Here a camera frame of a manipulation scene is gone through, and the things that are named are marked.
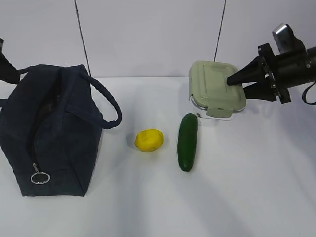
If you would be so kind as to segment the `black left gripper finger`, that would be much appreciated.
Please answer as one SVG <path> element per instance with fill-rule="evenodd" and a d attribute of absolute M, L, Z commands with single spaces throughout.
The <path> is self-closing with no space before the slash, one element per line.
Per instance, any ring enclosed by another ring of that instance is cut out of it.
<path fill-rule="evenodd" d="M 4 54 L 0 53 L 0 80 L 9 84 L 20 82 L 19 71 L 7 60 Z"/>

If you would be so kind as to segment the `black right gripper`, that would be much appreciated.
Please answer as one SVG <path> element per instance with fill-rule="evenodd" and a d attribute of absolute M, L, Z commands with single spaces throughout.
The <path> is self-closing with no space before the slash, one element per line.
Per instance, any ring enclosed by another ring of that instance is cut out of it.
<path fill-rule="evenodd" d="M 282 104 L 291 102 L 288 89 L 277 79 L 276 56 L 269 43 L 258 47 L 260 57 L 255 57 L 248 65 L 227 78 L 227 85 L 239 85 L 256 82 L 244 88 L 246 99 L 265 100 L 274 102 L 279 98 Z M 266 84 L 258 82 L 265 78 Z"/>

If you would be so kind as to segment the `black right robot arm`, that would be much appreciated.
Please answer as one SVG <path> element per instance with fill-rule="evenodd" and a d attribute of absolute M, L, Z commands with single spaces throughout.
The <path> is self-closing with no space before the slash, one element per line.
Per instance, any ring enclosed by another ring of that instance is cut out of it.
<path fill-rule="evenodd" d="M 269 43 L 258 47 L 258 56 L 243 69 L 227 78 L 227 85 L 245 87 L 246 99 L 291 102 L 288 89 L 312 82 L 316 83 L 316 48 L 306 49 L 296 37 L 281 40 L 283 50 L 274 55 Z"/>

